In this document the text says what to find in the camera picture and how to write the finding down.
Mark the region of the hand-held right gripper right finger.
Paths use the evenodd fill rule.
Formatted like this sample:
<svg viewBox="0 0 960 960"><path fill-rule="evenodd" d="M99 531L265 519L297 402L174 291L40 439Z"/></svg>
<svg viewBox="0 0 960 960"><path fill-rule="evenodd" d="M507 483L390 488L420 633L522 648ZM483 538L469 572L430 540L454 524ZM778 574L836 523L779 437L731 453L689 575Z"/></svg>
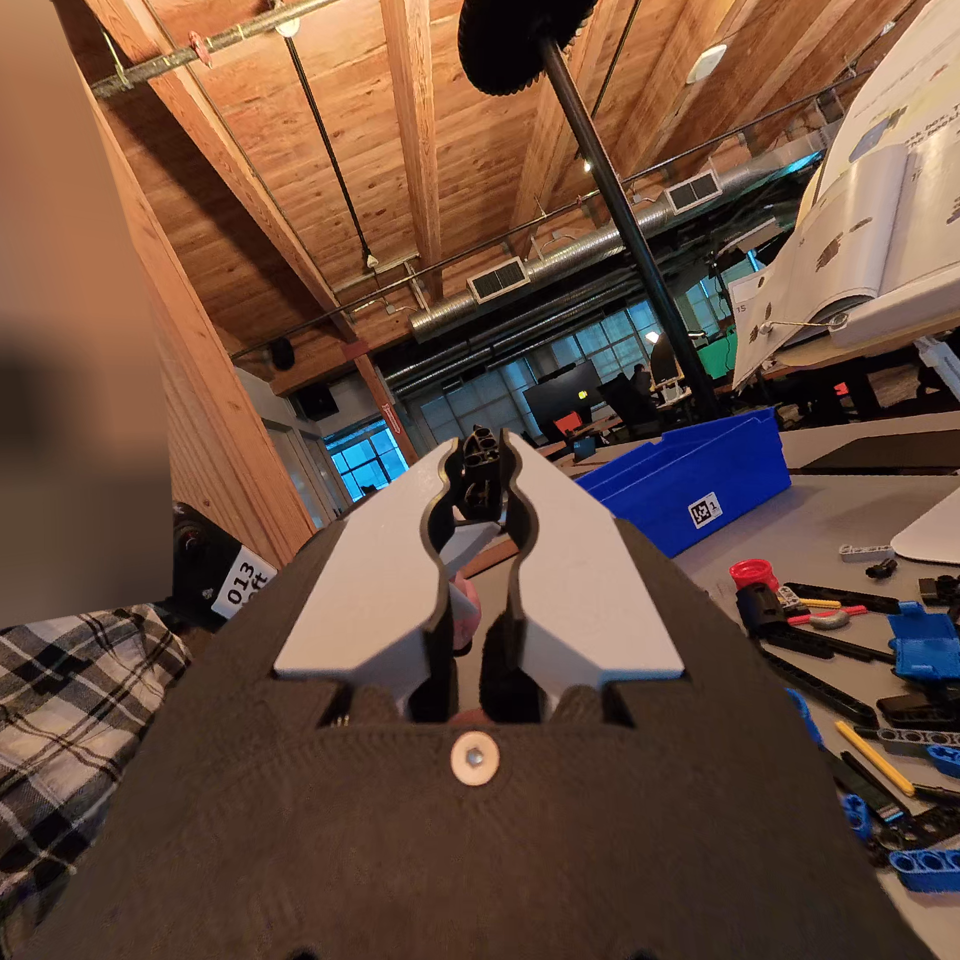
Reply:
<svg viewBox="0 0 960 960"><path fill-rule="evenodd" d="M501 431L499 455L517 554L482 654L486 716L539 723L574 688L681 678L681 655L629 551L630 525L515 432Z"/></svg>

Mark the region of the black bar with blue pin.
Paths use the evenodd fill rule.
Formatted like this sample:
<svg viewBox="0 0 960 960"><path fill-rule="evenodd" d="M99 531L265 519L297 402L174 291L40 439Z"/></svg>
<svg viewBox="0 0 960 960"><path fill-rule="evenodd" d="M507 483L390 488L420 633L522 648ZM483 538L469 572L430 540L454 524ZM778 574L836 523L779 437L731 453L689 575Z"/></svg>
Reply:
<svg viewBox="0 0 960 960"><path fill-rule="evenodd" d="M503 509L498 439L483 425L462 444L462 487L458 508L467 522L499 522Z"/></svg>

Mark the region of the building instruction booklet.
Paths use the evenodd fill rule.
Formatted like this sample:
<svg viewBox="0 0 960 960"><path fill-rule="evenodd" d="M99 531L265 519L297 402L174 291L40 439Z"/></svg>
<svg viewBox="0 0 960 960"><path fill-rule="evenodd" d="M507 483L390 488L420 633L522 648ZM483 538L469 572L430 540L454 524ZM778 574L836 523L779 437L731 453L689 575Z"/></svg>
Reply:
<svg viewBox="0 0 960 960"><path fill-rule="evenodd" d="M835 347L958 313L959 146L863 154L810 208L739 325L733 388L805 331Z"/></svg>

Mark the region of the person's left hand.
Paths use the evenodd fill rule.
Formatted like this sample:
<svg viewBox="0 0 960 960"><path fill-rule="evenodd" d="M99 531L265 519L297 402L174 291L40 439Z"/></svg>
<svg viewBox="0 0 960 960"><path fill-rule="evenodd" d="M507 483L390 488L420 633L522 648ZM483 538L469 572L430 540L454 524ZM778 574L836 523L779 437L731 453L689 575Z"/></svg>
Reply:
<svg viewBox="0 0 960 960"><path fill-rule="evenodd" d="M448 591L453 618L452 654L459 658L472 649L482 619L482 608L476 588L463 572L457 572L449 580Z"/></svg>

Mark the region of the blue bin with square tag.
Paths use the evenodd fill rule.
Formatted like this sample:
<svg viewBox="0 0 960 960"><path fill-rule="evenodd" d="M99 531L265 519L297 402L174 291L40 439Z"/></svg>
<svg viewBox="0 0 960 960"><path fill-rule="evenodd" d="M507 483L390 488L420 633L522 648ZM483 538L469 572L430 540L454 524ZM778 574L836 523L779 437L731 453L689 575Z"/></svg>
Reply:
<svg viewBox="0 0 960 960"><path fill-rule="evenodd" d="M775 410L664 433L577 483L674 558L791 485Z"/></svg>

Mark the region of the blue lit window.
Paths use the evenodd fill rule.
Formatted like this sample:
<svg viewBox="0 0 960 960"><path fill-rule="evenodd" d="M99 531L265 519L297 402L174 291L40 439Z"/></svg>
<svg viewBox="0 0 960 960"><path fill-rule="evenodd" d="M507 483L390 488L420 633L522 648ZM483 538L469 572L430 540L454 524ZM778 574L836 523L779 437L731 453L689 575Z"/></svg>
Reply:
<svg viewBox="0 0 960 960"><path fill-rule="evenodd" d="M323 442L353 502L386 488L409 468L382 418L344 429Z"/></svg>

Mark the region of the red wheel rim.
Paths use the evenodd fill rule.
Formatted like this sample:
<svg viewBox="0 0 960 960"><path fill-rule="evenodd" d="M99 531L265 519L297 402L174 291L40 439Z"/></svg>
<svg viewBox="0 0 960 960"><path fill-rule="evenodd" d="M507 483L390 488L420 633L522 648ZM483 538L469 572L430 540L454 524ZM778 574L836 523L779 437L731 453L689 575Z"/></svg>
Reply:
<svg viewBox="0 0 960 960"><path fill-rule="evenodd" d="M738 592L755 585L765 586L773 594L781 589L772 564L763 558L739 560L728 569L728 574Z"/></svg>

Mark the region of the black curved panel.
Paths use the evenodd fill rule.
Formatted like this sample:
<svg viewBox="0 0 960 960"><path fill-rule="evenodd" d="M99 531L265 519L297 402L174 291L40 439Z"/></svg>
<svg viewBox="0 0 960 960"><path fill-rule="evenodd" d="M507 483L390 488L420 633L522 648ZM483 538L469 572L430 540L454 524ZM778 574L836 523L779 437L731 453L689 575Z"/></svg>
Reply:
<svg viewBox="0 0 960 960"><path fill-rule="evenodd" d="M766 637L772 629L789 625L777 594L764 582L742 586L735 599L741 622L754 640Z"/></svg>

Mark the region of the black monitor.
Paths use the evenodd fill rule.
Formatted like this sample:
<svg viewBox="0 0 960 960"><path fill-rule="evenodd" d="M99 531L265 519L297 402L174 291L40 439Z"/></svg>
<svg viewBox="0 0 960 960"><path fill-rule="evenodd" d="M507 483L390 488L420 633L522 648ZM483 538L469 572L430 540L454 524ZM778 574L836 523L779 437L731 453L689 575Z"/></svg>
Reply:
<svg viewBox="0 0 960 960"><path fill-rule="evenodd" d="M604 403L599 374L591 359L570 364L555 371L533 387L523 391L540 434L550 443L560 442L565 434L556 422L572 413L583 424L593 421L592 411Z"/></svg>

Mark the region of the white ceiling vent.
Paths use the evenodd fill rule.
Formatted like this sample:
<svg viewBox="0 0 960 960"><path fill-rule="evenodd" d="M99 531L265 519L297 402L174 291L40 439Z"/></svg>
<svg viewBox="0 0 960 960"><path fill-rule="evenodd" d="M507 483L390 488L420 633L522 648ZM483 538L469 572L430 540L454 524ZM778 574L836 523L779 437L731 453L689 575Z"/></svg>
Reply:
<svg viewBox="0 0 960 960"><path fill-rule="evenodd" d="M531 277L522 258L514 256L475 274L467 280L467 289L477 305L499 299L529 285Z"/></svg>
<svg viewBox="0 0 960 960"><path fill-rule="evenodd" d="M676 215L702 207L723 194L714 169L706 169L690 179L664 190L669 209Z"/></svg>

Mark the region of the thin black beam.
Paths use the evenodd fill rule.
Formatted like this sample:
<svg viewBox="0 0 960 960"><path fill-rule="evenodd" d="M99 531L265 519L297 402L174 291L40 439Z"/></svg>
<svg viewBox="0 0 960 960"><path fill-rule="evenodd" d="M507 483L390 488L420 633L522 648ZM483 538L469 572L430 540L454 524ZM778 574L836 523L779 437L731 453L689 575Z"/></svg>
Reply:
<svg viewBox="0 0 960 960"><path fill-rule="evenodd" d="M785 582L782 586L804 601L832 601L840 603L842 607L862 606L870 613L885 616L897 615L901 612L900 601L893 597L803 582Z"/></svg>

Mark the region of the blue folded panel piece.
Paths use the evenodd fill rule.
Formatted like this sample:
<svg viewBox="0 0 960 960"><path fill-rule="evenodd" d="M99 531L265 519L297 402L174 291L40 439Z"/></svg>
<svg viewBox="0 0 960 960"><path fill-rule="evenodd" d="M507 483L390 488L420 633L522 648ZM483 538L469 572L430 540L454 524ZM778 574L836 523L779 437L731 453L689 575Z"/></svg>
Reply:
<svg viewBox="0 0 960 960"><path fill-rule="evenodd" d="M893 631L894 675L919 683L959 680L959 637L946 613L928 612L919 602L899 602L888 614Z"/></svg>

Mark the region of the long grey beam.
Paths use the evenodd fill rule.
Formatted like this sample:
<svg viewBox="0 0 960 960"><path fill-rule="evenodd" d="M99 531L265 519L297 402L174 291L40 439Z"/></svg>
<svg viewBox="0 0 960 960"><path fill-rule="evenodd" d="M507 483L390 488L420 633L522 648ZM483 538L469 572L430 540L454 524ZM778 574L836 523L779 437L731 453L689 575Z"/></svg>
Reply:
<svg viewBox="0 0 960 960"><path fill-rule="evenodd" d="M882 727L871 733L884 751L896 756L923 758L931 747L959 749L959 733L954 731Z"/></svg>

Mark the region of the blue L-shaped beam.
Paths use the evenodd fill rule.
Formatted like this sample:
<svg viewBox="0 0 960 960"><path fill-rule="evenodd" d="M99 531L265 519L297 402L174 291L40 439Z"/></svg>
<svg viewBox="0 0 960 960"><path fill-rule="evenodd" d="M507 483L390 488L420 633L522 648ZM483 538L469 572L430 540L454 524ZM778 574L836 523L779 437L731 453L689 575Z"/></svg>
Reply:
<svg viewBox="0 0 960 960"><path fill-rule="evenodd" d="M913 893L959 893L958 848L893 851L889 865L900 884Z"/></svg>

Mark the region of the silver air duct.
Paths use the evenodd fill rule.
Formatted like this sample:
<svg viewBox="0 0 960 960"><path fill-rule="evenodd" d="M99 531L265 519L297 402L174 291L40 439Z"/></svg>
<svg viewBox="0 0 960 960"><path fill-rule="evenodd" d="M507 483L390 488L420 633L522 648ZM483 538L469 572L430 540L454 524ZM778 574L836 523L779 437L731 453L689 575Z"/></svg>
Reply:
<svg viewBox="0 0 960 960"><path fill-rule="evenodd" d="M805 161L808 157L821 151L822 148L820 147L803 148L799 141L794 141L779 149L768 151L726 172L716 172L717 180L723 188L722 196L679 215L671 211L666 201L665 191L663 191L649 206L635 214L635 222L644 236L653 236L690 213L715 201L731 199L736 192L759 184L773 174L785 171L788 167ZM623 251L624 248L624 243L615 225L611 224L595 229L583 237L575 239L567 246L547 253L544 257L523 260L531 278L531 282L527 286L555 281L561 276L611 257ZM477 304L469 291L468 284L466 284L466 289L461 294L450 295L436 306L414 312L412 318L410 318L410 329L414 341L418 344L424 344L450 330L454 330L476 316L482 309L498 304L510 294L514 294L527 286L486 303Z"/></svg>

